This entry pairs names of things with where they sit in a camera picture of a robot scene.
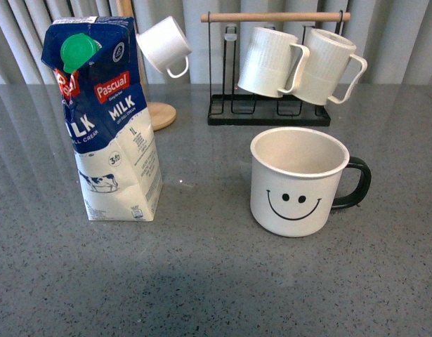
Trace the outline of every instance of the smiley face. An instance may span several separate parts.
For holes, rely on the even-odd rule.
[[[288,218],[288,217],[282,216],[281,214],[279,214],[279,213],[278,213],[278,212],[273,208],[273,206],[272,206],[272,202],[270,201],[270,190],[267,190],[267,198],[268,198],[269,205],[270,205],[270,208],[272,209],[273,213],[275,213],[277,216],[279,216],[279,217],[282,218],[282,219],[290,220],[290,221],[302,220],[302,219],[304,219],[304,218],[309,217],[309,216],[310,216],[310,215],[315,211],[315,209],[319,206],[320,200],[322,200],[322,198],[317,199],[317,203],[315,204],[314,208],[313,208],[309,213],[307,213],[305,216],[300,216],[300,217],[298,217],[298,218]],[[290,196],[289,196],[287,193],[284,193],[284,194],[281,196],[281,198],[282,198],[283,201],[285,201],[285,202],[288,202],[288,201],[290,200]],[[298,198],[298,203],[299,203],[299,204],[304,204],[305,202],[306,202],[306,197],[305,197],[304,195],[301,195],[301,196]]]

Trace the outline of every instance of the pascual logo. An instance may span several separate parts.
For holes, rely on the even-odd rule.
[[[55,77],[60,91],[67,102],[70,101],[72,97],[77,96],[80,93],[80,87],[78,84],[78,70],[70,75],[70,80],[67,79],[58,68],[55,68]]]
[[[130,72],[122,72],[118,77],[115,77],[103,84],[97,84],[94,86],[94,92],[96,93],[100,104],[103,104],[113,93],[128,88],[129,86]]]

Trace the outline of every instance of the mug handle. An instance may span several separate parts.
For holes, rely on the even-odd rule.
[[[295,75],[292,79],[292,85],[289,90],[283,88],[278,89],[281,93],[290,93],[291,91],[295,91],[300,86],[301,76],[303,75],[303,70],[305,69],[305,65],[308,62],[309,58],[309,49],[306,46],[302,46],[301,44],[290,44],[291,47],[297,47],[301,49],[301,57],[300,61],[297,65],[297,68],[295,69]]]
[[[173,79],[177,79],[179,77],[182,77],[188,71],[188,68],[189,68],[188,56],[186,56],[185,59],[186,59],[186,68],[180,74],[178,74],[178,75],[173,74],[169,67],[167,67],[167,74],[169,74],[169,76],[172,77]]]
[[[334,96],[329,96],[328,99],[331,100],[333,103],[341,104],[344,103],[347,99],[350,98],[351,91],[353,90],[353,87],[357,84],[359,78],[364,74],[365,70],[367,70],[367,61],[364,58],[361,58],[360,56],[357,56],[355,54],[350,55],[350,58],[353,60],[357,60],[361,65],[361,70],[358,72],[356,77],[352,80],[350,83],[350,86],[347,89],[347,92],[345,93],[345,97],[343,100],[339,100],[338,98],[335,98]]]
[[[348,207],[359,204],[369,191],[370,183],[372,181],[372,172],[367,164],[357,157],[350,157],[346,168],[358,169],[361,171],[358,186],[355,190],[345,197],[334,198],[331,210],[347,209]]]

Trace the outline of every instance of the black mug handle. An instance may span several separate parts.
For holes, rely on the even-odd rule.
[[[359,204],[369,191],[370,183],[372,181],[372,172],[367,166],[365,161],[357,157],[350,157],[346,168],[358,169],[361,171],[358,186],[355,190],[345,197],[334,198],[331,210],[347,209],[348,207]]]

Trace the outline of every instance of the milk carton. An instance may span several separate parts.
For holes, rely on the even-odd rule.
[[[81,34],[96,46],[75,69],[61,48]],[[41,59],[60,87],[89,220],[149,221],[157,208],[162,177],[136,48],[133,18],[64,18],[46,32]]]

